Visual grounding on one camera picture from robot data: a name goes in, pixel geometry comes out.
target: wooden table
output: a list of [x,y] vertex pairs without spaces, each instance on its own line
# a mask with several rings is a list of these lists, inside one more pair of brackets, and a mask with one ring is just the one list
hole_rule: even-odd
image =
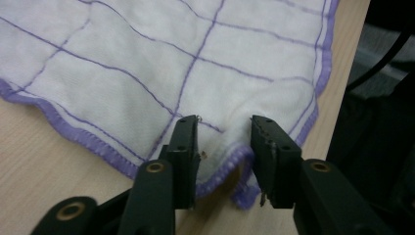
[[[341,0],[336,13],[333,71],[320,96],[320,116],[303,148],[324,159],[369,0]],[[0,99],[0,234],[28,234],[44,213],[72,196],[99,204],[132,181],[86,149],[61,137],[34,107]],[[241,211],[229,200],[229,184],[200,199],[194,211],[178,211],[177,234],[297,234],[292,210],[255,205]]]

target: black cable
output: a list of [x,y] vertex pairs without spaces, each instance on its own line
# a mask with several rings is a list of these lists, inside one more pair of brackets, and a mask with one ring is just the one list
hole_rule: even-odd
[[400,51],[400,49],[405,45],[406,41],[411,36],[413,23],[409,23],[408,26],[400,33],[399,37],[388,51],[388,53],[369,71],[361,75],[356,81],[352,82],[350,85],[346,87],[346,91],[351,91],[352,89],[356,88],[357,86],[361,85],[365,81],[367,81],[370,77],[372,77],[376,72],[380,71],[385,65],[390,62],[393,57]]

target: purple overlock hem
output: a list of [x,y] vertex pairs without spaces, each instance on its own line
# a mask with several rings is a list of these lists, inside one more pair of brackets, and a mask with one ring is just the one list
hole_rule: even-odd
[[[317,79],[317,83],[315,86],[315,94],[316,97],[320,96],[323,92],[324,88],[327,85],[327,82],[330,78],[331,69],[332,69],[332,51],[331,46],[333,43],[333,35],[334,35],[334,25],[335,25],[335,13],[337,7],[339,5],[339,0],[332,0],[330,4],[328,19],[327,19],[327,30],[325,39],[322,45],[322,70],[320,72],[319,78]],[[308,135],[309,131],[311,130],[312,126],[314,125],[315,121],[318,117],[318,107],[315,106],[314,110],[312,111],[311,115],[307,118],[306,122],[304,123],[303,127],[301,128],[300,134],[296,138],[296,143],[298,145],[302,145],[305,141],[306,136]],[[241,181],[239,182],[238,187],[235,190],[235,193],[232,196],[232,200],[244,210],[249,209],[253,204],[256,196],[260,193],[260,189],[257,184],[254,185],[246,185],[246,182],[249,177],[244,177],[242,175]]]
[[98,155],[109,165],[118,171],[133,178],[137,170],[137,166],[126,160],[116,149],[101,140],[93,133],[76,128],[67,123],[53,107],[53,105],[41,98],[30,98],[15,93],[15,90],[0,78],[0,96],[4,100],[11,103],[20,103],[25,105],[34,105],[45,115],[49,123],[62,136],[68,140],[80,144],[95,155]]
[[[324,90],[331,73],[332,52],[330,47],[333,42],[335,13],[338,7],[338,0],[331,2],[329,17],[325,39],[323,42],[322,51],[322,71],[317,80],[315,87],[316,96],[319,96]],[[137,166],[127,161],[117,150],[105,143],[96,135],[84,129],[75,128],[67,123],[53,107],[53,105],[45,100],[29,98],[15,93],[15,90],[0,78],[0,96],[4,100],[12,103],[21,103],[34,105],[40,109],[49,123],[65,138],[78,143],[88,149],[90,152],[100,156],[109,165],[116,168],[126,176],[133,178],[137,170]],[[305,137],[310,131],[312,125],[315,123],[318,116],[317,106],[314,108],[312,114],[307,118],[300,134],[296,138],[296,142],[302,145]],[[249,209],[260,190],[256,184],[248,186],[246,183],[252,175],[252,162],[254,160],[254,153],[249,146],[240,146],[236,148],[224,164],[217,170],[213,176],[205,183],[197,185],[197,196],[202,197],[211,193],[218,185],[223,183],[226,176],[234,170],[239,164],[244,163],[243,173],[240,182],[238,183],[235,192],[232,196],[233,201],[241,209]]]

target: cotton towel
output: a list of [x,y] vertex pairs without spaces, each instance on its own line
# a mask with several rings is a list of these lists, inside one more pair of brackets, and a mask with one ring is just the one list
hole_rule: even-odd
[[259,192],[250,117],[302,144],[331,70],[337,0],[0,2],[0,94],[36,105],[63,136],[129,177],[175,122],[202,118],[197,195],[243,166]]

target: black metal bracket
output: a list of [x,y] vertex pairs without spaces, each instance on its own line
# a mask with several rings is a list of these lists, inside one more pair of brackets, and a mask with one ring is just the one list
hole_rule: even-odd
[[253,116],[254,174],[271,205],[295,205],[299,234],[392,234],[333,164],[303,161],[300,148],[267,117]]
[[175,234],[175,209],[195,205],[200,156],[198,118],[180,119],[158,160],[143,163],[130,190],[97,206],[89,197],[73,197],[52,207],[33,235]]

